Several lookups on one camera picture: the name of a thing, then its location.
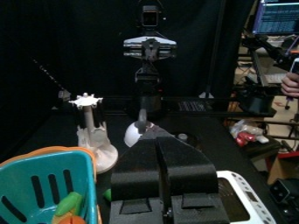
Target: black clamp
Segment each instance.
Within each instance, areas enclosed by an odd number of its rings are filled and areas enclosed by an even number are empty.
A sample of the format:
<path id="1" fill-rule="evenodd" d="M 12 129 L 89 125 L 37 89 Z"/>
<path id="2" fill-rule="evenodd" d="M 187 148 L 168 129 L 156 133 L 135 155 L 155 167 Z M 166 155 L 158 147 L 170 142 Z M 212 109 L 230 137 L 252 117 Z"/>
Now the black clamp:
<path id="1" fill-rule="evenodd" d="M 109 224 L 230 223 L 211 161 L 158 126 L 120 157 L 111 193 Z"/>

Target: monitor screen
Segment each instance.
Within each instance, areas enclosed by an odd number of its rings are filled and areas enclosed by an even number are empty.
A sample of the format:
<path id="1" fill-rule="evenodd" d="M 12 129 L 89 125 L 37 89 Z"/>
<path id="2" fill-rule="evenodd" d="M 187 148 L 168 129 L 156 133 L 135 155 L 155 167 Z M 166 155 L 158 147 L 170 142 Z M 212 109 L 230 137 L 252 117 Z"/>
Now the monitor screen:
<path id="1" fill-rule="evenodd" d="M 259 0 L 254 34 L 299 34 L 299 1 Z"/>

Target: black table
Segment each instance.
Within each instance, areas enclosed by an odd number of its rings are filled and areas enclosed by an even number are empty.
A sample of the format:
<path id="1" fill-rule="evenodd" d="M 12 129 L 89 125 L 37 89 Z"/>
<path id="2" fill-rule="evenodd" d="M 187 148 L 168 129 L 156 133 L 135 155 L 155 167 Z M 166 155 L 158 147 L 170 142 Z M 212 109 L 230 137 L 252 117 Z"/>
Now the black table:
<path id="1" fill-rule="evenodd" d="M 127 127 L 134 121 L 127 115 L 107 115 L 107 134 L 111 143 L 118 149 L 119 156 L 128 150 L 124 143 L 124 135 Z M 260 176 L 246 153 L 238 147 L 220 120 L 215 117 L 168 115 L 154 123 L 170 133 L 186 133 L 198 139 L 200 150 L 214 163 L 216 170 L 232 171 L 243 176 L 272 214 L 276 223 L 286 223 L 284 217 L 270 196 L 267 182 Z M 76 146 L 76 131 L 77 128 L 72 114 L 53 114 L 36 130 L 17 151 L 17 154 L 24 154 L 53 145 Z M 97 175 L 97 204 L 104 224 L 108 223 L 109 206 L 103 199 L 103 192 L 109 188 L 111 173 L 112 171 L 109 170 Z"/>

